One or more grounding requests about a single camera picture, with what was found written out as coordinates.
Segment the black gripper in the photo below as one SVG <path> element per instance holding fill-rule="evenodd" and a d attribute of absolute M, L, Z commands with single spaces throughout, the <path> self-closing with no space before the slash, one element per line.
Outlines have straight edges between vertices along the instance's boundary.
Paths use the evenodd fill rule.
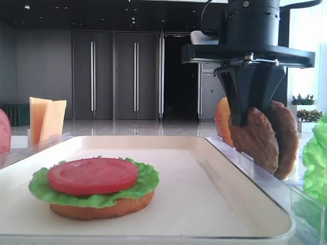
<path fill-rule="evenodd" d="M 199 32 L 206 40 L 192 40 L 182 48 L 182 63 L 212 63 L 228 100 L 232 124 L 247 124 L 251 106 L 265 112 L 285 67 L 312 68 L 315 53 L 278 44 L 279 20 L 285 9 L 311 7 L 315 1 L 280 6 L 279 1 L 229 1 L 215 30 Z M 259 65 L 276 66 L 231 66 Z"/>

